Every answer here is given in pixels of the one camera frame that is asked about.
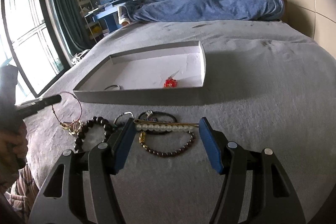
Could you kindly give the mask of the left hand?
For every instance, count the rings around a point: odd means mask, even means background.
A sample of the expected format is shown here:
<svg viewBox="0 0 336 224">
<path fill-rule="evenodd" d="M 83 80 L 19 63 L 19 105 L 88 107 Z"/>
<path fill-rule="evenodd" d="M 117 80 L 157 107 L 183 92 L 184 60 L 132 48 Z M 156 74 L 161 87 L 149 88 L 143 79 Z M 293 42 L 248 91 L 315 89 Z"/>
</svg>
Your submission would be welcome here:
<svg viewBox="0 0 336 224">
<path fill-rule="evenodd" d="M 26 166 L 27 127 L 19 120 L 13 130 L 1 126 L 1 182 L 16 180 L 18 170 Z"/>
</svg>

